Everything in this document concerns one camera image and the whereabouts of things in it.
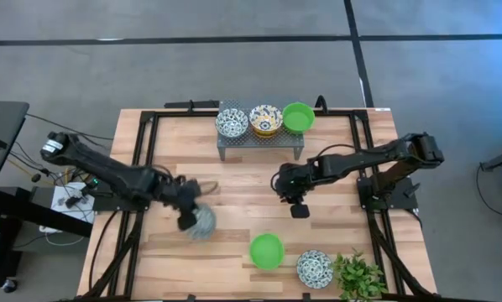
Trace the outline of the black aluminium table frame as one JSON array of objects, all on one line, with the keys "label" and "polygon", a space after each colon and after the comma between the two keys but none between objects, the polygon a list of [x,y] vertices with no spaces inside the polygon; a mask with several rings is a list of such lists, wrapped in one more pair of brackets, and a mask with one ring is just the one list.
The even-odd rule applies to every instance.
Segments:
[{"label": "black aluminium table frame", "polygon": [[[376,196],[370,187],[370,177],[392,162],[318,185],[303,196],[306,219],[292,218],[291,204],[271,189],[282,164],[305,164],[321,151],[352,154],[399,138],[387,110],[318,102],[315,112],[298,160],[292,148],[228,148],[221,161],[217,110],[122,110],[112,158],[197,180],[203,193],[196,202],[214,210],[217,226],[209,239],[193,240],[178,228],[181,211],[154,200],[132,209],[109,198],[94,218],[76,302],[335,301],[341,294],[335,281],[311,289],[300,281],[296,262],[309,250],[333,262],[353,249],[384,273],[389,293],[382,298],[437,299],[421,227],[401,204],[413,195],[410,175],[388,194]],[[285,247],[283,263],[273,270],[257,268],[249,256],[251,241],[263,233],[277,235]]]}]

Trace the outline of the white power strip box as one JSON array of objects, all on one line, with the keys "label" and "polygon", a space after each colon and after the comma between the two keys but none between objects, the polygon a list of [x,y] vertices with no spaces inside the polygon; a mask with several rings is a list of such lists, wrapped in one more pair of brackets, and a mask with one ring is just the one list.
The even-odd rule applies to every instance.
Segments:
[{"label": "white power strip box", "polygon": [[87,194],[88,187],[82,182],[70,182],[54,188],[51,209],[73,218],[93,223],[94,197]]}]

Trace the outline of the green artificial plant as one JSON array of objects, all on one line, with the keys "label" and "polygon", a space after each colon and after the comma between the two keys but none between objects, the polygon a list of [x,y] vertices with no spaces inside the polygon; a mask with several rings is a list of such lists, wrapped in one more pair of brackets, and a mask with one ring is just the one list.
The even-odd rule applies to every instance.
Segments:
[{"label": "green artificial plant", "polygon": [[342,302],[371,302],[389,293],[382,270],[374,263],[368,264],[356,249],[350,257],[339,253],[332,262],[332,271]]}]

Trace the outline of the teal bowl blue pattern inside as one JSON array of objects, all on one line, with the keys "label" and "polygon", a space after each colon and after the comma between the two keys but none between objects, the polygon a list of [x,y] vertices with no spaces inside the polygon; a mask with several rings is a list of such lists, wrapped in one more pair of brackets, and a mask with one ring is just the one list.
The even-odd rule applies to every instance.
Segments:
[{"label": "teal bowl blue pattern inside", "polygon": [[332,261],[322,251],[309,250],[299,256],[296,272],[305,286],[311,289],[325,289],[332,282]]},{"label": "teal bowl blue pattern inside", "polygon": [[242,136],[247,131],[248,125],[248,116],[236,108],[222,110],[215,120],[216,130],[225,138]]},{"label": "teal bowl blue pattern inside", "polygon": [[214,233],[217,226],[217,216],[207,204],[199,203],[199,211],[195,214],[197,224],[186,231],[186,235],[193,240],[207,240]]}]

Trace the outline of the grey perforated metal rack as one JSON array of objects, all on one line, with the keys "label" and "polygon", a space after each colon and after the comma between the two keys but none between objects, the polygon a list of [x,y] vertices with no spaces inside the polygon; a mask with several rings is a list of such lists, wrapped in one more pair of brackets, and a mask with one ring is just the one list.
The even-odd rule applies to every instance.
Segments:
[{"label": "grey perforated metal rack", "polygon": [[[277,102],[274,104],[259,103],[258,105],[272,105],[282,110],[285,104],[287,104],[287,102]],[[221,101],[219,113],[224,109],[236,108],[243,111],[248,116],[250,111],[258,105],[247,106],[238,100]],[[284,124],[277,130],[275,136],[272,138],[259,138],[254,134],[254,129],[250,122],[247,131],[238,138],[225,138],[217,132],[217,151],[221,161],[225,160],[226,150],[228,148],[292,148],[294,159],[298,160],[304,147],[303,135],[295,135],[287,132]]]}]

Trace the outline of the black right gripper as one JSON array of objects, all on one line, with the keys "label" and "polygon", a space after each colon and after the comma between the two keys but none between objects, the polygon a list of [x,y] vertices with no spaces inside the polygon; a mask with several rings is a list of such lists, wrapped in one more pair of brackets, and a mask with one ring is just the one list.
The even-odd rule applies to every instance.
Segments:
[{"label": "black right gripper", "polygon": [[314,187],[311,183],[312,172],[309,164],[282,164],[272,176],[272,190],[282,203],[303,202],[303,196]]}]

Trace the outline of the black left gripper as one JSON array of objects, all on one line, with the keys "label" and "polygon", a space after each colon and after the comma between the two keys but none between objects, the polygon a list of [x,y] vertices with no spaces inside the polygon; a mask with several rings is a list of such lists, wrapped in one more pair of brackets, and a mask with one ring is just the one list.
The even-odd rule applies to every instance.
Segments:
[{"label": "black left gripper", "polygon": [[179,211],[196,214],[199,211],[196,198],[200,195],[201,188],[197,180],[173,182],[167,191],[167,203]]}]

